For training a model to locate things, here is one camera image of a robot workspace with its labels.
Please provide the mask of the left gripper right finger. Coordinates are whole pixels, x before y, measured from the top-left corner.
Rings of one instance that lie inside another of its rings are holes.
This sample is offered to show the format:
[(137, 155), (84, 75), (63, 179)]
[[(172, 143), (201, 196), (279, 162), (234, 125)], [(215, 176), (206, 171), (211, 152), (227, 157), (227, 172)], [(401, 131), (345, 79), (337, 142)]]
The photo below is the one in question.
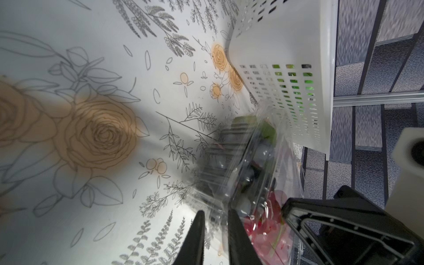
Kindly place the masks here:
[(230, 265), (261, 265), (236, 210), (228, 212), (228, 249)]

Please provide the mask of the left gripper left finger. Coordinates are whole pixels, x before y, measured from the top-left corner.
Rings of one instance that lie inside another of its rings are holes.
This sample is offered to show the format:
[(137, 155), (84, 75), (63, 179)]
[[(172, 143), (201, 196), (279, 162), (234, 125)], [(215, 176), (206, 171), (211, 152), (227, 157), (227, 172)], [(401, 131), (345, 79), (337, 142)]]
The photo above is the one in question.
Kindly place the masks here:
[(202, 265), (204, 262), (205, 213), (199, 210), (173, 265)]

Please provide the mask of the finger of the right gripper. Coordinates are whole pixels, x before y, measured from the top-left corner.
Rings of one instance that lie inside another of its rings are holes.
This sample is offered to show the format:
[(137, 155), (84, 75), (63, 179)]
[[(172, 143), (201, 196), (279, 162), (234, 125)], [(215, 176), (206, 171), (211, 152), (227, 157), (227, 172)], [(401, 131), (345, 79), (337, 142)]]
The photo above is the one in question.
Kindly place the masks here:
[(347, 185), (330, 200), (289, 198), (282, 218), (321, 265), (424, 262), (423, 239)]

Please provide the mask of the red grape bunch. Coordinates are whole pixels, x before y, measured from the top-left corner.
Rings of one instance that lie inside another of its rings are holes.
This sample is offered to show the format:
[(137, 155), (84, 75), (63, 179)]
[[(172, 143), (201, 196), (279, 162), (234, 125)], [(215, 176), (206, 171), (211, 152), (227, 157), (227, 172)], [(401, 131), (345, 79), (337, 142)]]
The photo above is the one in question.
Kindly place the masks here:
[(289, 264), (294, 233), (281, 214), (287, 199), (283, 191), (270, 192), (265, 212), (256, 220), (245, 219), (247, 236), (264, 265)]

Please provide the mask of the clear plastic clamshell container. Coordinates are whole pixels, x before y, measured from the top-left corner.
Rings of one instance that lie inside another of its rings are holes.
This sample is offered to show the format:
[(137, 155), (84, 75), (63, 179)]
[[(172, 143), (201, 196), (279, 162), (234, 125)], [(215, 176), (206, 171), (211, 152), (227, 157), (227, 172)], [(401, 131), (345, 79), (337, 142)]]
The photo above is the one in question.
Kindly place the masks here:
[(237, 212), (247, 237), (265, 265), (292, 262), (295, 235), (283, 220), (287, 199), (303, 187), (284, 109), (262, 104), (216, 133), (188, 178), (189, 206), (206, 217), (206, 243), (228, 255), (228, 211)]

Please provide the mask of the dark blue grape bunch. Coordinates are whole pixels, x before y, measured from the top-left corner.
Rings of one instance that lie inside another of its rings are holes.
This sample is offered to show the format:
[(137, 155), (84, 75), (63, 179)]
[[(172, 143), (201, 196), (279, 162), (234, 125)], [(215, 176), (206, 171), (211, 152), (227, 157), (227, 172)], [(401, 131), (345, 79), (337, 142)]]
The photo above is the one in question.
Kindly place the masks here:
[(199, 164), (195, 188), (201, 202), (217, 214), (232, 208), (242, 218), (255, 215), (272, 182), (277, 140), (269, 118), (235, 118)]

